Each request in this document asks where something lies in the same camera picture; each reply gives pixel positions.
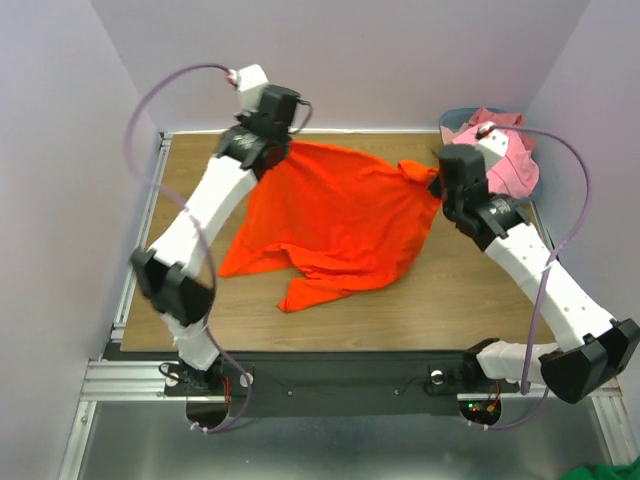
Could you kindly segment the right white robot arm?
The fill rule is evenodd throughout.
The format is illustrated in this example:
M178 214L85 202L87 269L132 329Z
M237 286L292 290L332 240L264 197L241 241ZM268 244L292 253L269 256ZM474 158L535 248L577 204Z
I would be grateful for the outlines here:
M488 339L476 345L460 366L463 384L472 390L494 380L539 384L576 404L622 373L639 345L638 324L599 306L549 251L524 209L490 193L479 149L449 144L437 158L439 178L431 188L441 195L445 217L513 279L554 336L548 344Z

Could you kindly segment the orange t shirt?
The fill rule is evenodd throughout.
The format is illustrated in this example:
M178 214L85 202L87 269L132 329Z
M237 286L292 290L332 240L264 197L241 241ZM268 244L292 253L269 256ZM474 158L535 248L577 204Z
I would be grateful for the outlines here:
M343 147L295 142L249 195L222 277L294 268L278 307L305 310L384 288L408 272L441 202L438 171Z

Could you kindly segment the dusty pink t shirt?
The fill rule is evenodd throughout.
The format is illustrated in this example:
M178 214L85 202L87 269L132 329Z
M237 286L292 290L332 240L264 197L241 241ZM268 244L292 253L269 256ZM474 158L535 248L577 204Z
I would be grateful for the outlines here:
M476 110L468 120L467 124L469 127L473 127L487 121L491 121L500 125L510 125L518 127L525 126L525 117L522 113L498 112L487 108L480 108ZM531 136L525 133L520 133L519 136L524 148L527 151L532 152L535 149L536 141Z

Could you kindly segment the green cloth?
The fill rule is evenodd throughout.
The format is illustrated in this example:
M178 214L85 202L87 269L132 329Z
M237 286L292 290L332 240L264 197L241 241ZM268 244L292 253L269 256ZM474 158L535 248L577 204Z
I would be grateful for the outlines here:
M639 480L639 465L576 467L560 480Z

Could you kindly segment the aluminium frame rail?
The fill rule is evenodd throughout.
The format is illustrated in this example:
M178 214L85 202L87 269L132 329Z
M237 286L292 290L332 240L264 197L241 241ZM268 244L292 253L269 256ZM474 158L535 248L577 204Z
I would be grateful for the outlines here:
M194 400L220 403L222 396L167 394L166 378L159 367L169 360L90 361L85 371L80 400L94 402L145 402Z

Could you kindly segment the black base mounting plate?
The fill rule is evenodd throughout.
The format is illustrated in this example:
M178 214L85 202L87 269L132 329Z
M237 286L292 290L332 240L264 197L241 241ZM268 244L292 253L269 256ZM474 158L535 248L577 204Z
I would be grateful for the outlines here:
M460 350L364 352L237 352L206 372L183 361L160 367L164 393L184 398L192 419L225 416L321 417L430 414L456 416L459 396L472 413L514 386L491 380Z

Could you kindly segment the right aluminium side rail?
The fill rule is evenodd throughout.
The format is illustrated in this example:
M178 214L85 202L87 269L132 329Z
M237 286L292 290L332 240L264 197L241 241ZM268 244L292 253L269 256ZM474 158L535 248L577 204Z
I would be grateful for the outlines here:
M550 250L553 251L555 249L555 242L552 239L550 232L548 230L548 228L546 227L541 213L536 205L535 202L530 202L529 203L529 208L531 211L531 216L533 218L533 221L535 223L536 229L539 233L539 235L542 238L542 241L544 242L544 244L546 245L546 247Z

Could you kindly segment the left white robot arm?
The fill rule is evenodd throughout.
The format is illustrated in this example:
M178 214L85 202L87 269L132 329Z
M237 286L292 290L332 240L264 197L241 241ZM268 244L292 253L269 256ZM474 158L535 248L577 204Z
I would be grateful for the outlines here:
M202 267L215 267L210 247L233 210L286 157L303 102L298 92L270 83L238 92L249 104L222 133L191 196L163 188L181 210L151 246L130 256L142 295L161 315L180 360L190 368L188 382L202 394L222 384L223 371L215 363L223 350L208 326L216 287L198 276Z

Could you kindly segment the teal laundry basket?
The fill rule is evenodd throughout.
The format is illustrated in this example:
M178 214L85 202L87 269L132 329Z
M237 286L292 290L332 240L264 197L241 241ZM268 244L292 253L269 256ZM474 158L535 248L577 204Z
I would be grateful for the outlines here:
M459 108L445 112L441 115L439 120L439 129L442 137L442 141L445 145L450 144L449 139L467 128L469 128L467 122L472 114L480 108ZM521 202L528 202L534 196L534 193L529 199L518 200Z

